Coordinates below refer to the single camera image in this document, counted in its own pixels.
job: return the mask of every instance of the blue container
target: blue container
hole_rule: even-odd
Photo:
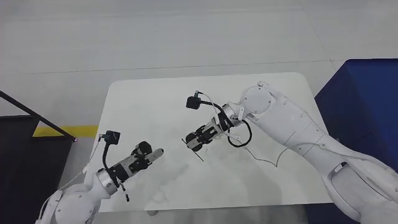
[[[398,171],[398,59],[348,60],[315,97],[329,135]],[[309,224],[357,223],[334,204],[305,206]]]

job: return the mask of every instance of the white cable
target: white cable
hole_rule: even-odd
[[[201,94],[202,94],[202,95],[205,95],[205,96],[209,99],[211,105],[213,105],[214,112],[216,113],[215,118],[218,120],[218,124],[220,125],[221,136],[222,136],[222,135],[225,135],[225,136],[230,137],[230,138],[232,138],[232,139],[234,139],[234,140],[236,140],[236,141],[239,141],[238,139],[236,139],[236,138],[233,137],[233,136],[230,136],[228,133],[226,133],[225,131],[223,131],[223,130],[221,129],[221,121],[220,121],[220,119],[219,119],[219,117],[218,117],[218,113],[217,113],[217,108],[216,108],[216,106],[214,105],[213,101],[211,100],[211,98],[210,98],[207,94],[202,93],[202,92],[201,92]]]
[[[205,93],[202,93],[202,95],[205,95],[205,96],[209,99],[210,103],[213,105],[213,109],[214,109],[214,111],[215,111],[215,113],[216,113],[216,118],[217,118],[218,122],[220,123],[220,119],[218,118],[217,109],[216,109],[216,106],[214,105],[213,101],[212,101],[211,98],[210,98],[208,95],[206,95]],[[229,136],[229,135],[228,135],[227,133],[225,133],[223,130],[221,130],[221,131],[222,131],[221,135],[224,134],[224,135]],[[320,144],[315,144],[315,143],[312,143],[312,142],[303,142],[303,143],[301,143],[301,144],[295,144],[295,145],[293,145],[293,146],[286,147],[286,148],[279,154],[279,156],[278,156],[278,158],[277,158],[277,160],[276,160],[276,163],[273,163],[273,162],[270,161],[270,160],[256,158],[256,157],[254,156],[254,154],[253,154],[247,147],[245,147],[245,150],[247,150],[248,153],[250,153],[250,155],[252,155],[252,157],[253,157],[255,160],[262,161],[262,162],[268,162],[268,163],[272,164],[273,166],[275,166],[276,168],[278,168],[279,159],[280,159],[280,157],[282,157],[282,155],[283,155],[283,153],[285,153],[285,151],[287,151],[287,150],[289,150],[289,149],[291,149],[291,148],[293,148],[293,147],[301,146],[301,145],[304,145],[304,144],[312,144],[312,145],[314,145],[314,146],[318,146],[318,147],[320,147],[321,149],[323,149],[323,150],[325,150],[325,151],[334,153],[334,154],[339,155],[339,156],[350,157],[350,158],[353,158],[353,159],[365,160],[365,161],[368,161],[368,162],[372,162],[372,163],[378,164],[379,166],[381,166],[381,167],[383,167],[383,168],[388,167],[388,166],[386,166],[385,164],[383,164],[382,162],[378,161],[377,159],[375,159],[375,158],[373,158],[373,157],[371,157],[371,156],[367,156],[367,155],[363,155],[363,154],[360,154],[360,156],[346,155],[346,154],[342,154],[342,153],[339,153],[339,152],[332,151],[332,150],[330,150],[330,149],[327,149],[327,148],[321,146]]]
[[[90,158],[88,159],[87,165],[79,172],[79,174],[77,174],[74,178],[72,178],[72,180],[70,180],[69,182],[67,182],[64,186],[60,187],[58,190],[62,190],[63,188],[65,188],[67,185],[69,185],[71,182],[73,182],[79,175],[82,175],[82,173],[84,172],[85,168],[90,164],[91,159],[93,158],[95,151],[97,150],[98,145],[100,144],[100,142],[97,142],[97,145],[94,148],[94,151],[92,153],[92,155],[90,156]],[[50,197],[52,195],[50,195],[47,200],[43,203],[42,208],[40,209],[40,213],[39,213],[39,218],[38,220],[41,220],[42,218],[42,214],[43,214],[43,210],[44,210],[44,205],[50,200]]]

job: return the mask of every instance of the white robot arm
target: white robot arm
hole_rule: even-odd
[[[56,191],[48,200],[43,215],[35,224],[90,224],[98,212],[102,199],[109,199],[118,191],[123,182],[140,170],[148,168],[156,159],[163,155],[163,149],[152,152],[150,144],[143,141],[111,168],[106,166],[105,158],[109,144],[117,144],[119,133],[107,131],[103,162],[104,167],[92,175],[89,182],[76,184],[64,191]]]
[[[223,107],[202,101],[196,92],[187,107],[215,105],[213,118],[187,138],[193,151],[250,120],[273,140],[303,156],[316,168],[326,190],[347,216],[362,224],[398,223],[398,174],[374,157],[352,151],[323,132],[303,109],[265,82],[246,89],[238,103]]]

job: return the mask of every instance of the yellow line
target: yellow line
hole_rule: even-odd
[[[95,138],[98,130],[98,126],[61,126],[61,129],[70,133],[76,138]],[[61,136],[58,131],[47,127],[38,126],[33,134],[33,137],[44,137],[44,136]]]

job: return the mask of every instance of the metal rail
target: metal rail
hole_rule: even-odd
[[[66,131],[64,131],[63,129],[59,128],[55,124],[51,123],[49,120],[47,120],[43,116],[39,115],[35,111],[31,110],[27,106],[23,105],[22,103],[18,102],[13,97],[7,95],[5,92],[0,91],[0,98],[5,99],[6,101],[10,102],[11,104],[13,104],[14,106],[18,107],[19,109],[25,111],[26,113],[29,113],[32,116],[38,117],[39,120],[41,122],[43,122],[44,124],[46,124],[47,126],[50,126],[52,129],[58,131],[59,133],[63,134],[64,136],[69,137],[69,138],[71,138],[71,139],[73,139],[75,141],[76,138],[73,137],[71,134],[67,133]]]

